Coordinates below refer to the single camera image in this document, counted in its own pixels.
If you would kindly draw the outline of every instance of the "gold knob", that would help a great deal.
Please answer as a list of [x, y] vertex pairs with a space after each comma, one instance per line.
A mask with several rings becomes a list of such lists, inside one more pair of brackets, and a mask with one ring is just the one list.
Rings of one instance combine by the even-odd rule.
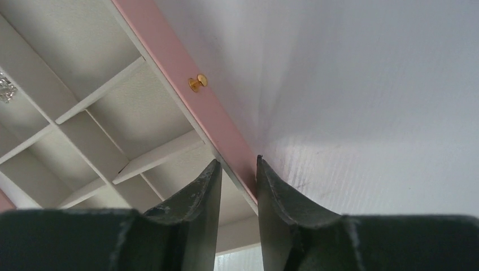
[[192, 91], [198, 92], [200, 86], [208, 85], [208, 79], [206, 78], [206, 76], [200, 73], [198, 74], [197, 79], [193, 79], [193, 78], [188, 79], [188, 84], [190, 85], [190, 88]]

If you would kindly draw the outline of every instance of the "white wall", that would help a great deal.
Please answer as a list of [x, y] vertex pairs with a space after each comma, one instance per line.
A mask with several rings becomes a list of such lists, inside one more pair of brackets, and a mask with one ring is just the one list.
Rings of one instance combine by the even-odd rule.
[[252, 247], [215, 257], [215, 271], [263, 271], [261, 247]]
[[343, 213], [479, 215], [479, 2], [157, 0], [255, 152]]

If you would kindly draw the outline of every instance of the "black plastic piece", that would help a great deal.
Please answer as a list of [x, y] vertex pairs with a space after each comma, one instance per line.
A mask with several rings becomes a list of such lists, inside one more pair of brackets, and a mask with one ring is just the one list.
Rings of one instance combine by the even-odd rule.
[[181, 270], [214, 267], [221, 165], [141, 215], [128, 209], [0, 215], [0, 270]]
[[258, 156], [264, 271], [479, 270], [469, 216], [341, 216], [284, 182]]

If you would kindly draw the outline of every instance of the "silver decoration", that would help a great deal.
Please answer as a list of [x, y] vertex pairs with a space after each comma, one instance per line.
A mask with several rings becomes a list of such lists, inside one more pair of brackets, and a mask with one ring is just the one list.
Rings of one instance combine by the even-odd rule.
[[0, 72], [0, 100], [4, 103], [10, 103], [17, 91], [18, 89], [12, 82]]

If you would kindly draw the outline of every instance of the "pink panel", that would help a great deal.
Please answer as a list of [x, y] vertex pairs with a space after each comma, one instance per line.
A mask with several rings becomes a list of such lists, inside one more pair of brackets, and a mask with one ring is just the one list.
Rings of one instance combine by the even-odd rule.
[[5, 193], [0, 190], [0, 213], [11, 209], [15, 209], [14, 204], [5, 195]]
[[206, 87], [191, 90], [188, 78], [201, 73], [153, 0], [112, 0], [217, 151], [256, 202], [256, 156]]

